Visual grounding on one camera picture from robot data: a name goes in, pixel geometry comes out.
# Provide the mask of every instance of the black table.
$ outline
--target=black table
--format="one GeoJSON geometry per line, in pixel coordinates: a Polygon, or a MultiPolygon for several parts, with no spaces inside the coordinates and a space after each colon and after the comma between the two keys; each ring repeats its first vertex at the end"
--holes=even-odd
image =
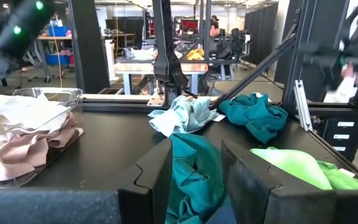
{"type": "MultiPolygon", "coordinates": [[[[85,113],[82,137],[26,186],[99,189],[106,180],[137,161],[165,136],[154,131],[150,118],[141,113],[85,113]]],[[[261,146],[244,127],[227,119],[210,122],[196,132],[217,148],[232,141],[246,149],[273,146],[305,151],[317,160],[331,162],[356,174],[358,169],[313,133],[305,132],[294,119],[268,145],[261,146]]]]}

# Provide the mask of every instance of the tan fabric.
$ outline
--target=tan fabric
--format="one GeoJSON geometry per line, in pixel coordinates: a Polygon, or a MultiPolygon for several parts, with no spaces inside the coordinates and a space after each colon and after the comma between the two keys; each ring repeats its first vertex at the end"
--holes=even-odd
{"type": "Polygon", "coordinates": [[[45,165],[49,147],[65,147],[75,134],[76,125],[74,116],[70,114],[58,131],[16,134],[11,141],[0,142],[0,181],[19,177],[45,165]]]}

